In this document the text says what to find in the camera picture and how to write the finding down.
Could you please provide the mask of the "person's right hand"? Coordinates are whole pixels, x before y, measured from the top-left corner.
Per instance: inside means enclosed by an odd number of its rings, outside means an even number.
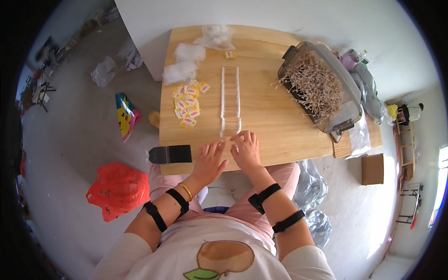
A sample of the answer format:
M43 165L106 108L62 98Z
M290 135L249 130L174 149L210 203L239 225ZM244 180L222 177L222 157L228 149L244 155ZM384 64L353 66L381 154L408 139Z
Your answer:
M231 148L231 154L238 167L246 175L250 175L262 167L259 148L239 149L234 143Z

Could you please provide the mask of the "row of cotton swabs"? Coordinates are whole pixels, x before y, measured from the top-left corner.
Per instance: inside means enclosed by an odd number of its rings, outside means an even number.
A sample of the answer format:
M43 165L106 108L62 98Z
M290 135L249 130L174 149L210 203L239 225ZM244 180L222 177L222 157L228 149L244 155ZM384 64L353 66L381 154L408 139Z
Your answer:
M239 69L222 66L221 71L220 138L227 142L242 129L240 118Z

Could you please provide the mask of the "person's legs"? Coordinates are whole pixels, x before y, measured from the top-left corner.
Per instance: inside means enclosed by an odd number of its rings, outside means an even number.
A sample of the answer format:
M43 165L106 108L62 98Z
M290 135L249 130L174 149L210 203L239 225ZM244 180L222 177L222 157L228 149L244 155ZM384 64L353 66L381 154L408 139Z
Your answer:
M288 198L292 199L301 172L298 164L291 162L268 166L266 169ZM181 181L182 177L180 175L164 176L161 173L160 165L150 164L148 183L151 199L159 198L162 194L165 194L168 189L175 187ZM177 221L218 219L239 222L260 234L263 237L263 242L266 243L267 246L273 247L273 230L266 215L262 215L255 210L248 201L249 197L253 194L255 194L255 189L251 189L245 196L234 203L225 214L205 212L198 200L193 199L189 203L189 211Z

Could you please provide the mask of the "pile of yellow packets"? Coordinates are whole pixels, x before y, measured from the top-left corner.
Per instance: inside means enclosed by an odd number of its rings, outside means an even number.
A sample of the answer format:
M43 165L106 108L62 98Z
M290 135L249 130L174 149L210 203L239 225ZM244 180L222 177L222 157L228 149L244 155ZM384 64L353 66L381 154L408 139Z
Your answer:
M206 93L210 86L204 81L194 79L188 84L181 83L171 92L172 109L179 126L192 130L197 124L196 118L201 115L199 96Z

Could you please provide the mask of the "heap of wooden swabs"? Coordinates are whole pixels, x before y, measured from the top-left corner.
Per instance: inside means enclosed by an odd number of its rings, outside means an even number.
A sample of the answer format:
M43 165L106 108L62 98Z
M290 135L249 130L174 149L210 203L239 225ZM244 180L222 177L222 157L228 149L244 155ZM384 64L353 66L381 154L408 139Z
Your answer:
M310 111L306 115L314 118L315 126L333 120L343 109L342 83L315 51L299 56L273 84L276 88L291 85L288 92L298 94L297 102Z

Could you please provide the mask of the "silver plastic bags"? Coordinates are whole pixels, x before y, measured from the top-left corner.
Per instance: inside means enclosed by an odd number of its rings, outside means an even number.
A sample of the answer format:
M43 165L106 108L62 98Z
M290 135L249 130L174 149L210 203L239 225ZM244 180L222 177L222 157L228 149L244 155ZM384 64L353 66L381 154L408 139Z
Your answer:
M305 213L305 221L315 245L323 249L330 240L332 225L329 217L317 207L328 193L328 184L312 160L298 161L300 169L298 185L293 201Z

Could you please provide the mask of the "white cotton wad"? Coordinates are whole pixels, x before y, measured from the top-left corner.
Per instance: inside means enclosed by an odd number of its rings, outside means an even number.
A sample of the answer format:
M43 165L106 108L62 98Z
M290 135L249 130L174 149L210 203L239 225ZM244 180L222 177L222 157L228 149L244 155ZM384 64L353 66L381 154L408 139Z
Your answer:
M196 78L198 65L192 61L182 61L164 67L163 83L191 82Z
M206 48L201 45L179 43L173 53L176 63L195 62L198 63L205 60Z

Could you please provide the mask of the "clear plastic sheet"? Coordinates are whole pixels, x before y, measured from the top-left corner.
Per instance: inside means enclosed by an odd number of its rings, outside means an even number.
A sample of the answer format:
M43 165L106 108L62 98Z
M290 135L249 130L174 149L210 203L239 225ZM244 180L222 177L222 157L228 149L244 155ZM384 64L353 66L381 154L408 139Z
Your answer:
M350 143L351 143L351 154L345 159L349 160L352 158L357 158L371 149L370 135L367 127L366 114L363 107L362 116L358 122L354 124L354 127L349 129Z

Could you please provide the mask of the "person's body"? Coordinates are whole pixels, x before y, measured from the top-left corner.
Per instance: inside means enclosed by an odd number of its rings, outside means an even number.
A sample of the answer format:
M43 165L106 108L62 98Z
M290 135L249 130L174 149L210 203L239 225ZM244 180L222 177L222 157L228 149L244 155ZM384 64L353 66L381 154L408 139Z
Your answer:
M336 280L321 249L306 245L282 261L253 229L233 220L176 222L152 249L125 233L95 268L91 280Z

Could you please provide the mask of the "purple bottle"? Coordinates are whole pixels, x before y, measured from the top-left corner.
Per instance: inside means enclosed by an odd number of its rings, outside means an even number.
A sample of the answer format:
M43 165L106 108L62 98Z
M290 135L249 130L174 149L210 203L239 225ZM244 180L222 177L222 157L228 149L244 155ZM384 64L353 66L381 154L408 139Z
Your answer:
M352 71L359 64L367 65L369 63L367 59L367 50L358 52L354 49L350 49L347 53L343 54L339 60L348 72Z

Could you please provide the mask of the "brown cardboard box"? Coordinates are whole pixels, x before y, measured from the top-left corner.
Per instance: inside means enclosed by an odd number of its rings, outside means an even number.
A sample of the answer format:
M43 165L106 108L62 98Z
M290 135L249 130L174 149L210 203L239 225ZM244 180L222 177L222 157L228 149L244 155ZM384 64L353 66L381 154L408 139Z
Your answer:
M361 158L361 185L384 183L384 154L367 155Z

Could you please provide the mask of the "grey plastic bag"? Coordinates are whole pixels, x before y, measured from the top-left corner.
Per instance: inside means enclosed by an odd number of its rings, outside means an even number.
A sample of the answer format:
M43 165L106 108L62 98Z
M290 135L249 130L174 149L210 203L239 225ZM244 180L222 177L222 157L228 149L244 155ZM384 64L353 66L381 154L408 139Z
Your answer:
M378 98L376 82L366 64L357 64L350 71L350 75L361 91L361 104L364 111L380 125L387 111L384 101Z

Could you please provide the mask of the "red plastic bag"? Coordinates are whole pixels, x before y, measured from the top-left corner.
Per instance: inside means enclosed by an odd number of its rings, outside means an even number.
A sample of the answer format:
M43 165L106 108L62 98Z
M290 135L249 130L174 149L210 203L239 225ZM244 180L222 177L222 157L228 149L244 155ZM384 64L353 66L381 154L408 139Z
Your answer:
M150 200L148 175L120 162L111 162L96 170L97 179L86 194L89 204L102 210L104 222L110 222Z

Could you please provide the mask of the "wooden shelf rack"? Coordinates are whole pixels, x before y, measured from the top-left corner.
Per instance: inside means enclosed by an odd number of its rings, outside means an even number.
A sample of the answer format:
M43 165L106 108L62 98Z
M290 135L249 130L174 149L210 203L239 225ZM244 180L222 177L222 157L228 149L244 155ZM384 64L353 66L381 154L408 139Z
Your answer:
M399 140L398 142L400 144L400 189L403 189L405 182L413 179L417 162L413 122L409 121L407 126L405 126L404 124L406 120L408 120L408 118L404 115L403 109L399 108L397 110L395 128Z

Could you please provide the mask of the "black metal rack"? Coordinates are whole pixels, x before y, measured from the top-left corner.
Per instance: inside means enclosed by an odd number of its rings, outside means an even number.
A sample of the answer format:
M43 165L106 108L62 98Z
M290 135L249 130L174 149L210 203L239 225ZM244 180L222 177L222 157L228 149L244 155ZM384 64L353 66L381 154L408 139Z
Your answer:
M31 98L31 106L39 105L41 106L45 112L48 113L48 109L46 108L46 104L48 103L50 97L48 92L55 92L57 89L50 85L50 82L45 81L41 86L36 88Z

